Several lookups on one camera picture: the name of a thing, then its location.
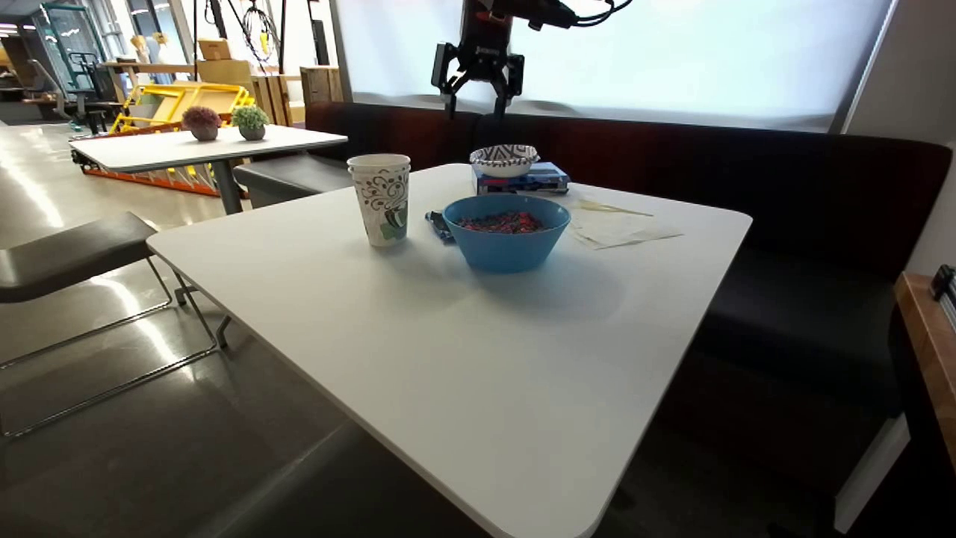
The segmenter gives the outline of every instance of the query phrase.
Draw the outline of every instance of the black booth seat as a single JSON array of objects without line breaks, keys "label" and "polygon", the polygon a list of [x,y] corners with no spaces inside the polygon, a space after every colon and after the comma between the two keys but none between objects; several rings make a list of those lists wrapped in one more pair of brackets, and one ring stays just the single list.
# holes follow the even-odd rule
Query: black booth seat
[{"label": "black booth seat", "polygon": [[235,167],[250,208],[272,208],[351,187],[347,166],[312,152],[277,157]]},{"label": "black booth seat", "polygon": [[892,284],[874,275],[743,248],[696,344],[725,363],[897,415],[889,317]]}]

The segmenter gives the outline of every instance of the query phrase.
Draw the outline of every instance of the metal chair leg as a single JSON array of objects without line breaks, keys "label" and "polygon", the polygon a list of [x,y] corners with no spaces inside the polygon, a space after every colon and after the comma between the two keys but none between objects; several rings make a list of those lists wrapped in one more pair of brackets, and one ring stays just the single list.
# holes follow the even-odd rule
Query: metal chair leg
[{"label": "metal chair leg", "polygon": [[[115,324],[90,329],[90,332],[75,335],[75,339],[66,339],[66,341],[56,341],[56,344],[51,344],[51,347],[32,351],[32,354],[26,354],[26,356],[6,359],[6,363],[0,363],[0,370],[15,369],[15,365],[20,365],[20,363],[26,363],[26,359],[32,359],[32,356],[42,356],[42,354],[69,347],[69,344],[75,344],[75,341],[82,341],[82,339],[91,339],[91,335],[120,329],[120,327],[124,327],[124,324],[144,320],[144,317],[148,317],[148,315],[175,308],[175,297],[174,297],[169,288],[160,281],[156,263],[153,263],[148,258],[147,258],[147,263],[148,263],[157,288],[160,288],[165,297],[166,297],[165,306],[147,308],[147,312],[141,312],[141,315],[123,317],[123,320],[115,320]],[[90,396],[90,397],[82,397],[82,402],[75,402],[75,403],[69,403],[66,409],[56,409],[56,412],[44,415],[44,418],[32,423],[29,427],[20,427],[20,430],[8,430],[8,427],[2,426],[2,418],[0,418],[0,450],[2,450],[6,444],[32,436],[32,433],[39,433],[39,430],[44,430],[44,427],[51,427],[51,426],[56,426],[56,423],[66,423],[69,415],[78,415],[78,412],[91,409],[91,406],[99,406],[99,403],[108,403],[108,402],[114,402],[114,397],[120,397],[120,396],[124,396],[124,393],[132,393],[132,390],[141,390],[141,387],[153,384],[153,381],[160,381],[160,376],[166,376],[166,375],[174,375],[174,370],[178,370],[178,369],[187,369],[187,365],[194,365],[194,363],[205,359],[205,356],[217,356],[217,354],[224,351],[224,344],[226,344],[226,341],[224,341],[224,327],[226,327],[226,324],[220,324],[220,329],[217,329],[217,335],[215,335],[215,332],[209,329],[202,312],[194,306],[190,293],[186,293],[186,300],[187,300],[187,306],[190,306],[190,308],[196,312],[196,317],[200,317],[200,327],[202,327],[202,332],[205,332],[205,339],[209,339],[209,344],[211,344],[209,351],[196,351],[196,354],[190,354],[190,356],[186,356],[186,359],[178,359],[178,363],[160,365],[160,369],[156,369],[156,370],[148,370],[148,375],[141,375],[141,376],[135,376],[135,381],[127,381],[127,384],[120,384],[120,387],[105,390],[105,393],[94,393],[94,396]]]},{"label": "metal chair leg", "polygon": [[153,275],[156,275],[157,288],[165,291],[166,303],[153,306],[153,308],[144,308],[144,312],[127,315],[127,317],[120,317],[120,320],[114,320],[114,324],[94,327],[94,329],[90,329],[90,332],[72,335],[72,339],[66,339],[66,341],[54,341],[54,344],[47,344],[47,347],[29,351],[29,354],[24,354],[24,356],[2,359],[2,363],[0,363],[0,370],[8,370],[8,369],[15,369],[15,365],[24,365],[24,363],[29,363],[29,359],[35,359],[35,356],[63,351],[63,347],[69,347],[69,344],[78,344],[78,341],[105,335],[105,332],[109,332],[109,329],[138,324],[138,320],[153,317],[153,315],[157,315],[157,312],[175,308],[175,300],[174,300],[169,288],[160,281],[160,275],[157,275],[157,269],[156,269],[156,263],[153,263],[148,258],[147,258],[147,267],[153,269]]}]

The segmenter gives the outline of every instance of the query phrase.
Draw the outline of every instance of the wooden table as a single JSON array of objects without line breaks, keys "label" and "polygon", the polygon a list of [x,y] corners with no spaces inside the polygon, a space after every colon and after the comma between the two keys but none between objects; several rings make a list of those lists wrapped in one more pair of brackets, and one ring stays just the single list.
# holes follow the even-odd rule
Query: wooden table
[{"label": "wooden table", "polygon": [[[148,245],[487,533],[592,535],[749,218],[574,187],[537,273],[480,275],[423,221],[469,196],[469,166],[414,170],[395,252],[351,190]],[[669,234],[596,248],[599,226]]]},{"label": "wooden table", "polygon": [[932,300],[928,278],[922,275],[903,275],[897,281],[897,308],[916,356],[938,433],[956,474],[956,332],[940,306]]}]

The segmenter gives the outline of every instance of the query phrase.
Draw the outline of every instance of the chair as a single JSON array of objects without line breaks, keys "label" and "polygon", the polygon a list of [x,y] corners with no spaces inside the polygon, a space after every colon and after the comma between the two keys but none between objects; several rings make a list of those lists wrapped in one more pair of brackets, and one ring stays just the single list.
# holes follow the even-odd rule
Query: chair
[{"label": "chair", "polygon": [[[54,237],[44,237],[44,239],[35,239],[35,243],[24,243],[24,245],[15,245],[15,248],[6,248],[0,252],[0,303],[29,303],[29,300],[42,300],[42,297],[51,297],[63,288],[72,288],[72,284],[81,284],[91,275],[100,275],[100,273],[114,273],[120,267],[127,267],[127,263],[148,263],[156,281],[160,284],[166,303],[165,306],[156,306],[156,308],[147,308],[141,315],[132,315],[132,317],[123,317],[123,320],[114,320],[108,327],[99,327],[99,329],[90,329],[90,332],[81,332],[75,339],[66,339],[66,341],[56,341],[56,344],[47,344],[42,351],[32,351],[32,354],[24,354],[24,356],[15,356],[15,359],[2,359],[0,363],[0,375],[26,363],[26,359],[35,359],[42,354],[51,354],[51,351],[59,351],[59,347],[69,347],[69,344],[78,344],[82,339],[91,339],[91,335],[100,335],[100,332],[109,332],[109,329],[120,329],[124,324],[135,324],[135,320],[144,320],[148,315],[157,315],[157,312],[169,312],[175,306],[194,306],[194,300],[187,293],[178,293],[174,300],[169,288],[160,281],[156,263],[148,261],[148,245],[147,239],[156,234],[156,229],[148,229],[144,218],[132,215],[132,214],[123,214],[123,215],[114,215],[114,218],[99,218],[99,221],[90,221],[90,226],[81,226],[81,229],[72,229],[72,232],[59,232]],[[2,423],[0,423],[0,445],[2,444],[12,444],[12,439],[20,439],[20,436],[29,436],[54,423],[63,423],[81,409],[90,409],[94,403],[105,403],[115,396],[124,396],[148,381],[157,381],[165,375],[174,375],[196,359],[205,359],[211,354],[220,351],[220,341],[215,341],[209,324],[200,317],[211,347],[209,351],[200,351],[200,354],[190,354],[178,363],[169,363],[165,369],[156,369],[148,375],[141,375],[123,387],[114,387],[114,390],[105,390],[99,396],[90,396],[66,409],[56,409],[44,418],[39,418],[35,426],[29,427],[20,427],[20,430],[6,430]]]},{"label": "chair", "polygon": [[39,79],[44,79],[44,85],[51,85],[54,90],[54,110],[72,122],[87,122],[87,128],[91,136],[108,133],[108,125],[114,122],[114,118],[120,115],[123,101],[105,101],[105,98],[91,98],[87,93],[66,93],[59,88],[59,81],[39,63],[29,61],[29,66],[39,72]]}]

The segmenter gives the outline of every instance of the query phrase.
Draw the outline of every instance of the table leg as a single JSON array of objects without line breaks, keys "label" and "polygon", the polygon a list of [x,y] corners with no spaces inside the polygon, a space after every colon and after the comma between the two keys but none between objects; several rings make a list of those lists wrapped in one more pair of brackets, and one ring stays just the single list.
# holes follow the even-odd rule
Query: table leg
[{"label": "table leg", "polygon": [[211,170],[215,170],[215,191],[220,197],[220,208],[226,214],[241,214],[239,208],[239,187],[232,179],[232,166],[229,161],[211,161]]}]

